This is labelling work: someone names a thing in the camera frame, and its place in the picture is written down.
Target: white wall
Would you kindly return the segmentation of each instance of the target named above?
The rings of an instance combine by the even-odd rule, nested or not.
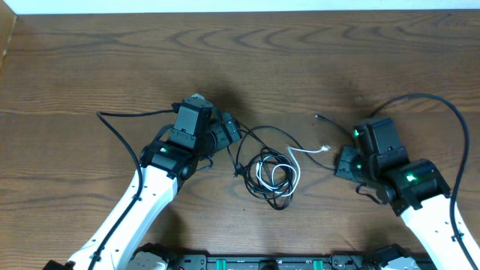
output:
[[[480,8],[480,0],[4,0],[17,14]]]

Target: wooden table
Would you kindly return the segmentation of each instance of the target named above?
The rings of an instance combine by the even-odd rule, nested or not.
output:
[[[95,112],[147,112],[200,93],[251,127],[274,125],[331,164],[352,127],[408,92],[442,95],[470,129],[458,204],[480,237],[480,11],[21,16],[0,75],[0,269],[65,261],[125,192],[134,164]],[[452,186],[463,139],[444,105],[387,109],[410,157]],[[111,119],[136,153],[174,115]],[[284,150],[291,142],[261,136]],[[246,162],[259,150],[247,141]],[[292,205],[275,211],[233,178],[227,153],[197,172],[143,242],[211,254],[326,254],[397,242],[424,252],[390,207],[299,156]]]

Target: black cable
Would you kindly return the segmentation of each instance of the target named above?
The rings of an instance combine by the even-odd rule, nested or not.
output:
[[[377,205],[384,206],[385,204],[384,204],[384,203],[381,203],[377,198],[375,198],[374,195],[369,194],[369,193],[360,193],[360,190],[361,190],[363,187],[366,187],[366,186],[367,186],[366,183],[361,183],[361,184],[359,184],[359,185],[355,188],[355,192],[356,192],[358,195],[362,195],[362,196],[369,197],[370,200],[372,200],[372,201],[373,201],[374,203],[376,203]]]
[[[205,166],[203,166],[203,167],[201,167],[201,168],[199,168],[199,169],[196,169],[197,171],[210,170],[210,169],[213,167],[213,158],[210,157],[210,156],[206,156],[205,159],[206,159],[207,161],[209,161],[210,164],[209,164],[209,165],[205,165]]]
[[[134,150],[130,147],[130,145],[124,139],[124,137],[103,116],[140,117],[140,116],[153,116],[153,115],[159,114],[159,113],[171,113],[171,112],[173,112],[172,109],[155,111],[155,112],[137,113],[137,114],[97,112],[98,118],[113,132],[113,134],[115,134],[115,136],[117,136],[117,138],[125,146],[128,153],[132,157],[133,162],[135,163],[135,168],[136,168],[137,174],[138,174],[138,189],[136,190],[136,193],[133,196],[132,201],[128,204],[127,208],[123,211],[123,213],[121,213],[118,220],[113,224],[112,228],[109,230],[109,232],[103,238],[102,242],[98,246],[98,249],[93,253],[93,257],[91,258],[91,262],[90,262],[90,265],[88,266],[88,270],[92,270],[95,267],[95,263],[100,258],[101,252],[104,249],[105,244],[108,242],[108,240],[113,235],[113,233],[115,232],[117,227],[120,225],[120,223],[127,216],[128,212],[134,207],[134,204],[137,202],[137,200],[141,200],[140,194],[142,193],[142,189],[143,189],[143,174],[142,174],[142,170],[140,169],[140,162],[138,161],[138,158],[135,155]]]
[[[154,112],[141,112],[141,113],[112,113],[112,112],[99,112],[102,116],[115,116],[115,117],[142,117],[153,116],[160,113],[173,113],[173,109],[163,109]]]
[[[353,147],[356,148],[356,141],[355,139],[353,139],[353,136],[350,132],[348,132],[344,127],[340,126],[339,124],[337,124],[336,122],[326,118],[325,116],[323,115],[315,115],[315,118],[319,119],[319,120],[322,120],[322,121],[325,121],[325,122],[328,122],[332,125],[334,125],[335,127],[337,127],[343,134],[347,135],[350,140],[352,141],[352,144],[353,144]]]
[[[452,110],[455,113],[455,115],[457,116],[457,118],[460,121],[460,124],[462,126],[462,129],[463,129],[463,155],[462,155],[462,159],[461,159],[461,162],[460,162],[460,167],[458,169],[457,178],[455,180],[453,191],[451,192],[450,209],[449,209],[450,210],[450,223],[451,223],[451,228],[453,229],[454,236],[458,240],[458,244],[460,245],[460,248],[462,249],[463,253],[465,254],[466,259],[468,260],[468,262],[470,263],[470,265],[472,266],[472,268],[474,270],[478,270],[478,267],[476,266],[475,262],[473,261],[473,258],[470,255],[470,253],[468,252],[467,247],[464,244],[464,240],[462,239],[461,234],[458,231],[457,222],[455,220],[455,203],[457,201],[458,190],[460,188],[462,175],[464,174],[465,165],[467,163],[468,151],[469,151],[469,147],[470,147],[470,135],[469,135],[467,123],[465,122],[465,118],[462,116],[460,111],[455,107],[455,105],[453,105],[452,103],[447,101],[445,98],[439,97],[439,96],[436,96],[436,95],[433,95],[433,94],[421,94],[421,93],[405,94],[405,95],[402,95],[400,97],[396,97],[392,100],[389,100],[386,103],[384,103],[382,106],[376,108],[370,114],[370,117],[374,117],[381,109],[387,107],[389,104],[392,104],[392,103],[397,102],[397,101],[402,101],[402,100],[405,100],[405,99],[410,100],[410,99],[415,99],[415,98],[430,98],[430,99],[434,99],[434,100],[437,100],[437,101],[442,101],[448,108],[450,108],[450,110]]]
[[[265,200],[275,210],[285,209],[292,202],[293,193],[291,193],[291,191],[293,190],[293,178],[294,178],[295,171],[289,167],[281,166],[280,169],[284,171],[285,178],[281,182],[275,182],[274,179],[272,178],[272,173],[269,171],[269,166],[286,164],[292,167],[293,162],[286,155],[281,154],[279,151],[276,151],[273,148],[268,147],[254,133],[254,131],[258,131],[262,129],[276,131],[280,134],[283,134],[285,137],[288,137],[289,139],[291,139],[298,146],[299,149],[304,149],[304,148],[300,145],[300,143],[295,138],[293,138],[290,134],[288,134],[287,132],[279,128],[272,127],[272,126],[259,126],[259,127],[254,127],[250,129],[244,124],[240,123],[238,120],[235,120],[235,121],[238,122],[238,124],[244,127],[246,130],[241,130],[241,132],[244,133],[244,136],[238,145],[238,151],[236,153],[235,160],[233,159],[230,148],[227,147],[226,149],[228,151],[230,160],[232,161],[232,165],[235,170],[234,176],[238,176],[238,175],[242,176],[244,178],[245,187],[247,188],[248,192],[250,192],[250,194],[252,194],[257,199]],[[260,150],[259,154],[255,155],[252,159],[250,159],[247,165],[242,166],[239,163],[239,155],[245,139],[249,136],[254,138],[262,146],[262,149]],[[333,170],[331,168],[328,168],[327,166],[323,166],[321,163],[314,160],[307,152],[304,152],[304,153],[316,165],[326,170]],[[263,172],[266,175],[266,179],[264,179],[264,181],[268,180],[269,181],[268,184],[271,185],[271,188],[267,188],[266,186],[264,186],[256,176],[252,177],[251,175],[252,166],[258,163],[262,164]]]
[[[164,125],[155,135],[154,141],[159,140],[170,128],[173,128],[173,124]]]

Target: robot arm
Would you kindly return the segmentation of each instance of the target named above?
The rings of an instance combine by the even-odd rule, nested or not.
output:
[[[335,175],[376,190],[382,204],[420,240],[438,269],[472,269],[449,217],[450,187],[426,159],[411,162],[390,118],[369,118],[355,126],[359,149],[345,146]],[[455,205],[457,227],[476,265],[480,249]]]
[[[153,220],[173,200],[184,181],[197,171],[198,162],[209,159],[213,164],[212,156],[216,152],[242,138],[235,119],[228,112],[221,113],[198,94],[172,106],[178,113],[175,125],[162,127],[140,155],[141,194],[137,196],[136,171],[124,196],[87,243],[66,265],[50,261],[44,269],[130,269],[128,263]],[[168,140],[160,140],[167,131]],[[132,200],[136,201],[126,211]],[[164,262],[157,263],[162,270]]]
[[[421,208],[407,208],[400,217],[421,242],[439,270],[471,269],[464,252],[455,240],[449,217],[450,198],[437,195],[421,202]],[[480,248],[470,234],[455,206],[458,229],[476,265],[480,264]]]
[[[95,269],[125,269],[152,222],[177,193],[177,178],[167,177],[167,171],[154,166],[147,166],[142,168],[142,173],[145,186],[140,196],[141,200],[133,205],[133,208],[112,234],[105,245],[100,260],[95,263]],[[137,185],[138,175],[135,173],[127,191],[100,229],[68,260],[69,262],[75,262],[75,270],[89,267],[92,254],[98,249],[98,245],[105,238],[105,235],[131,202],[132,197],[137,192]]]

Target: green connector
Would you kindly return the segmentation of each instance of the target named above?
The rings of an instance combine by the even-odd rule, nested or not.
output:
[[[217,270],[227,270],[227,261],[225,259],[217,259]]]
[[[323,269],[324,269],[323,268],[323,261],[321,261],[321,260],[313,261],[313,270],[323,270]]]

